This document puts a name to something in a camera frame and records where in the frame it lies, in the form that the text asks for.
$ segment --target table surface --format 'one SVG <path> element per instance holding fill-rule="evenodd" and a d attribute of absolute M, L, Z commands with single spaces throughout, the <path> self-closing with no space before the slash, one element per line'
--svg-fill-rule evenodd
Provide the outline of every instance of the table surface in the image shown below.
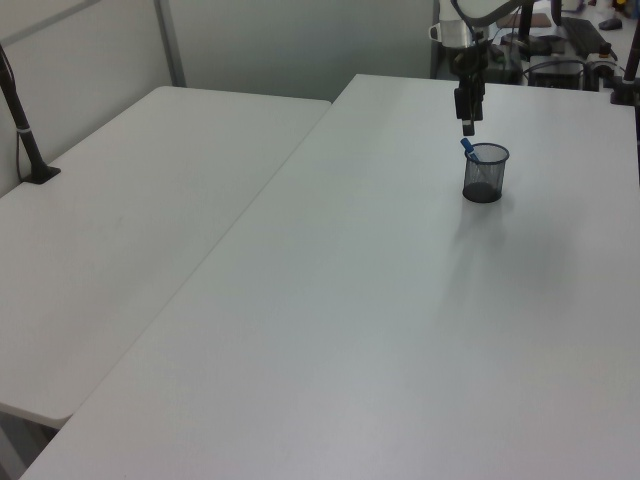
<path fill-rule="evenodd" d="M 477 205 L 454 86 L 357 76 L 24 479 L 637 478 L 633 109 L 488 85 Z"/>
<path fill-rule="evenodd" d="M 0 201 L 0 411 L 60 427 L 328 109 L 164 87 Z"/>

